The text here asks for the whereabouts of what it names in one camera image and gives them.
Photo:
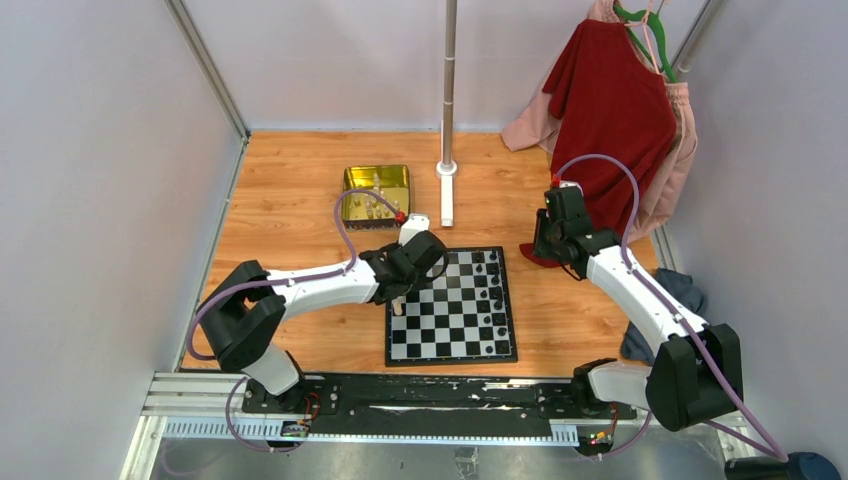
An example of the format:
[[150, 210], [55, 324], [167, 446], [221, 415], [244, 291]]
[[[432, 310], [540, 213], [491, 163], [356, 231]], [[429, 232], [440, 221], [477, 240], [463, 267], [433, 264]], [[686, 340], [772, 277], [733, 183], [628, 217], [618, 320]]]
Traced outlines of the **white chess piece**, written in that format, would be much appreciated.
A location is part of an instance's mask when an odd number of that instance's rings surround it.
[[392, 314], [396, 317], [404, 316], [404, 299], [395, 298], [391, 302]]

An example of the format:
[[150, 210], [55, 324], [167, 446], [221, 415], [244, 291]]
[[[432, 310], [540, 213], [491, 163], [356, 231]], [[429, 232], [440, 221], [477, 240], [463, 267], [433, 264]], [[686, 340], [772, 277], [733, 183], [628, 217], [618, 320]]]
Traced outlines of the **black white chessboard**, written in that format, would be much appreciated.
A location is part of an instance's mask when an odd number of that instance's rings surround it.
[[[491, 261], [491, 250], [498, 259]], [[492, 286], [489, 263], [497, 263], [502, 284]], [[475, 266], [482, 264], [484, 273]], [[451, 248], [447, 265], [421, 290], [402, 297], [404, 316], [386, 308], [385, 364], [401, 367], [429, 364], [514, 363], [518, 348], [501, 246]]]

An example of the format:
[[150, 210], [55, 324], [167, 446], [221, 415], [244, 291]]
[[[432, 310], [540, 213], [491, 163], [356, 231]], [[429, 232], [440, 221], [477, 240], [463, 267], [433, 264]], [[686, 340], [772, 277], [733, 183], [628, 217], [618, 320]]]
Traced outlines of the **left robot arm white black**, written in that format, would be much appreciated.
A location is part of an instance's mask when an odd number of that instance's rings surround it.
[[212, 350], [208, 360], [258, 382], [271, 404], [293, 413], [304, 405], [307, 389], [292, 355], [273, 344], [278, 327], [325, 308], [405, 298], [433, 280], [432, 269], [446, 264], [447, 254], [428, 217], [413, 214], [397, 241], [347, 261], [296, 271], [245, 261], [201, 303], [192, 326], [202, 330]]

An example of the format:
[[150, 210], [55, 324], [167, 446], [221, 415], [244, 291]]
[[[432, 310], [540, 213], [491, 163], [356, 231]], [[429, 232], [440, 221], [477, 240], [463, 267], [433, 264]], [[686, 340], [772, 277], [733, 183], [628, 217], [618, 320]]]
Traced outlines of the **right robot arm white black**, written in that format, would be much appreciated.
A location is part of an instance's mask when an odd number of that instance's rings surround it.
[[536, 212], [533, 254], [601, 289], [645, 339], [650, 366], [601, 359], [575, 368], [571, 403], [596, 417], [612, 402], [651, 412], [670, 431], [737, 410], [743, 379], [740, 340], [726, 324], [709, 325], [668, 293], [611, 229], [594, 229], [579, 186], [544, 194]]

